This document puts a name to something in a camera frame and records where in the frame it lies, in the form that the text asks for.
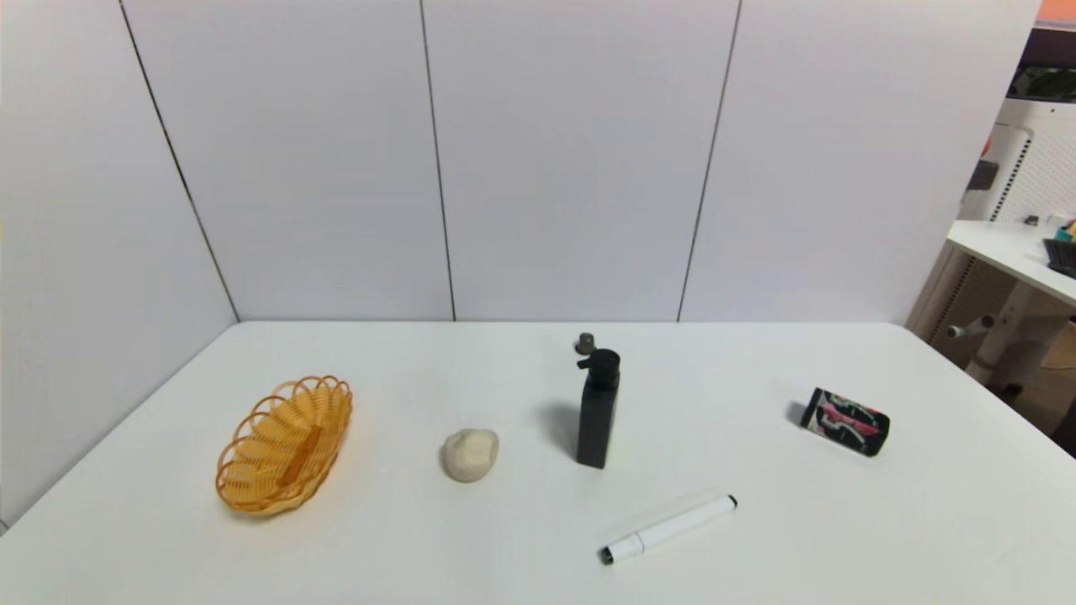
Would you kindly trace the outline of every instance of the pump dispenser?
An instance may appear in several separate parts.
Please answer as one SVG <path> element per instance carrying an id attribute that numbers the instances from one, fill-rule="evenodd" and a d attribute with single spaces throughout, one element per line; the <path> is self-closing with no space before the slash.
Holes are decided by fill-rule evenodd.
<path id="1" fill-rule="evenodd" d="M 576 462 L 594 468 L 605 468 L 612 421 L 617 413 L 617 390 L 620 388 L 620 355 L 609 349 L 598 349 L 577 364 L 589 370 L 583 384 L 582 409 L 579 412 L 579 445 Z"/>

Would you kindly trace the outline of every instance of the marker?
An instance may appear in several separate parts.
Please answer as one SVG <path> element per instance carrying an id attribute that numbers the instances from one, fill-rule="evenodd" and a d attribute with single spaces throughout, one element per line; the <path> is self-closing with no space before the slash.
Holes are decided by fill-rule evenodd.
<path id="1" fill-rule="evenodd" d="M 683 512 L 654 523 L 646 530 L 639 530 L 626 538 L 620 539 L 601 549 L 601 562 L 612 565 L 636 554 L 641 554 L 648 548 L 653 548 L 680 534 L 694 530 L 707 521 L 736 509 L 738 503 L 732 495 L 689 508 Z"/>

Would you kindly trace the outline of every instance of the dough ball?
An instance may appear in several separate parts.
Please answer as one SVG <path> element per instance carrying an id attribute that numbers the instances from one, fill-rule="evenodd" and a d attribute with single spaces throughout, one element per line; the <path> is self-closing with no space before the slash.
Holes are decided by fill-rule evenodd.
<path id="1" fill-rule="evenodd" d="M 464 428 L 444 440 L 444 470 L 461 483 L 485 477 L 497 462 L 500 439 L 493 431 Z"/>

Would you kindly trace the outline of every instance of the black pump nozzle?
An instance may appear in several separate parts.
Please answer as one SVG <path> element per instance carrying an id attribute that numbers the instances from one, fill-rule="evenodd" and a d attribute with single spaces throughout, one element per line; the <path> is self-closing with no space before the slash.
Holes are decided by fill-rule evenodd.
<path id="1" fill-rule="evenodd" d="M 579 360 L 576 365 L 580 369 L 590 370 L 594 378 L 611 380 L 620 375 L 620 355 L 609 349 L 598 349 L 590 357 Z"/>

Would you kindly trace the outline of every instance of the wicker basket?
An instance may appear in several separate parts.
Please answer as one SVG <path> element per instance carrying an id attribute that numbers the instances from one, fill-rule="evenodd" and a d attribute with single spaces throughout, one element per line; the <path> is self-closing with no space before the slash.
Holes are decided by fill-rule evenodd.
<path id="1" fill-rule="evenodd" d="M 278 386 L 239 423 L 221 452 L 221 500 L 251 515 L 275 515 L 310 500 L 336 462 L 351 398 L 348 383 L 331 376 Z"/>

